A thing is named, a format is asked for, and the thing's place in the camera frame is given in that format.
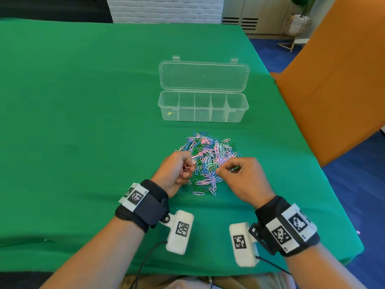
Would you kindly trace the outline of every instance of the clear plastic box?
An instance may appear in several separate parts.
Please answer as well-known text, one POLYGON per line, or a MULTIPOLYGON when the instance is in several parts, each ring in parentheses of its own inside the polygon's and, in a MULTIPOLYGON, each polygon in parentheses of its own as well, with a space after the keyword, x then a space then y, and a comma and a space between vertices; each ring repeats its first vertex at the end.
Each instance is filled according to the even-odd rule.
POLYGON ((179 56, 159 65, 158 105, 166 121, 240 122, 249 105, 243 93, 249 66, 231 63, 181 62, 179 56))

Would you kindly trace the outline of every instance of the left hand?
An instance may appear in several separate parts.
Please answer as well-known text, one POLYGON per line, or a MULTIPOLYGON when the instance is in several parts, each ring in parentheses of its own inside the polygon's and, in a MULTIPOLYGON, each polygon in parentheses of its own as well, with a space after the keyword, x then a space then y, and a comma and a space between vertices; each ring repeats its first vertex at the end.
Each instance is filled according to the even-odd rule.
POLYGON ((172 198, 182 185, 189 182, 195 168, 190 151, 176 151, 163 160, 151 180, 172 198), (185 166, 189 167, 188 171, 183 171, 180 177, 180 172, 185 166))

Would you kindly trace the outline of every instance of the wrist strap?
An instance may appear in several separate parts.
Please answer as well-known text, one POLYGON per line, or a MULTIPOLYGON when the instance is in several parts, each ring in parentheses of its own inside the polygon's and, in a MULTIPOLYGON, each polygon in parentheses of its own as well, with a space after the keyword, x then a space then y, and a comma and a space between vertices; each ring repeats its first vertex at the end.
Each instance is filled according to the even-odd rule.
POLYGON ((132 184, 119 203, 115 216, 136 223, 145 233, 169 212, 167 193, 148 179, 132 184))
POLYGON ((258 223, 249 232, 266 250, 290 257, 320 242, 317 226, 296 205, 276 196, 255 211, 258 223))

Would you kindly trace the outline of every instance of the black wrist strap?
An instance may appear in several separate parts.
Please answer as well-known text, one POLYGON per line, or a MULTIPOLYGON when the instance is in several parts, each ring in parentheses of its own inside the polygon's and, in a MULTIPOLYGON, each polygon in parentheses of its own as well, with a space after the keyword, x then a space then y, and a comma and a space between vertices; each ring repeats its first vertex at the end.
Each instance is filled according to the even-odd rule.
MULTIPOLYGON (((149 179, 145 179, 140 184, 143 188, 148 190, 143 199, 137 204, 133 211, 130 211, 121 204, 115 211, 115 216, 122 220, 132 221, 137 224, 145 233, 148 228, 154 228, 156 224, 169 213, 168 195, 156 183, 149 179)), ((126 193, 127 199, 130 198, 131 193, 126 193)))
POLYGON ((280 196, 257 209, 255 214, 258 223, 253 223, 249 233, 273 255, 280 252, 282 256, 290 257, 320 242, 314 223, 296 204, 290 205, 280 196))

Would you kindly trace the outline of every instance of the white brick wall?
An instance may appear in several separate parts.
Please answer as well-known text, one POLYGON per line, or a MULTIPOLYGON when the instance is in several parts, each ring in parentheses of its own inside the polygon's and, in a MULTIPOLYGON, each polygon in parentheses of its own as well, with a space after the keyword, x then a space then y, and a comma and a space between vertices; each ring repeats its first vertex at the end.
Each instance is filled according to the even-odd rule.
POLYGON ((107 0, 114 22, 221 23, 223 0, 107 0))

